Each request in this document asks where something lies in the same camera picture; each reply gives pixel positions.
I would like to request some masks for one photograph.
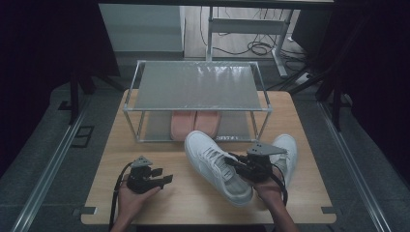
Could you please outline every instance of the gray carpet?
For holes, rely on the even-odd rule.
[[[266,86],[281,80],[272,61],[261,61]],[[133,65],[121,67],[119,82],[127,85]],[[98,87],[91,96],[81,126],[94,126],[86,148],[70,148],[34,218],[30,231],[107,231],[107,225],[90,226],[80,221],[76,210],[84,206],[123,93],[95,79]],[[299,224],[301,231],[377,231],[314,98],[317,86],[293,97],[325,186],[334,204],[333,224]],[[57,88],[36,131],[0,180],[0,231],[10,231],[50,157],[64,136],[70,111],[58,110],[70,99],[68,85]],[[360,128],[348,107],[342,108],[340,125],[356,163],[380,204],[392,231],[410,231],[410,194],[377,146]],[[73,144],[83,141],[75,140]]]

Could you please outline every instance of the wooden table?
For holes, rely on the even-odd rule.
[[[109,224],[112,192],[124,166],[144,156],[153,162],[152,168],[163,168],[163,175],[173,174],[171,184],[165,185],[149,199],[135,224],[269,224],[271,215],[262,202],[253,196],[242,208],[232,206],[188,161],[182,142],[137,143],[122,108],[123,100],[108,137],[102,160],[85,207],[96,207],[93,215],[82,215],[85,224]],[[263,92],[258,92],[264,101]],[[286,92],[268,92],[273,113],[261,141],[272,143],[281,133],[295,137],[299,161],[288,187],[287,209],[296,223],[333,223],[335,214],[324,214],[322,207],[332,207],[323,184],[305,132],[290,95]],[[224,151],[244,155],[249,143],[223,142]]]

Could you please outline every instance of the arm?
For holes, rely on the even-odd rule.
[[[274,168],[274,174],[281,177],[280,172]],[[265,203],[269,212],[272,215],[275,225],[277,226],[278,231],[287,232],[287,231],[299,231],[292,217],[286,210],[286,207],[283,204],[281,198],[280,187],[272,179],[264,183],[250,183],[253,188],[257,191],[259,197]]]
[[[111,232],[126,231],[133,219],[142,209],[144,202],[161,190],[160,187],[152,188],[143,194],[136,194],[127,187],[128,175],[124,176],[124,180],[120,186],[118,195],[118,217],[115,220]]]

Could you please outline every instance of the white sneaker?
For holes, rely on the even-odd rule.
[[[296,140],[289,134],[281,134],[274,140],[272,145],[287,151],[285,154],[270,155],[269,159],[272,164],[280,169],[284,176],[285,184],[288,187],[298,161]]]
[[[224,152],[208,135],[192,131],[185,139],[185,152],[194,169],[234,206],[245,206],[251,201],[252,187],[224,160],[225,157],[237,159]]]

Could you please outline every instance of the pink slipper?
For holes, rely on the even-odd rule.
[[[172,111],[171,138],[175,141],[184,141],[193,131],[196,111]]]
[[[198,111],[196,113],[195,126],[196,131],[202,131],[208,136],[214,138],[217,136],[218,126],[220,125],[219,111]]]

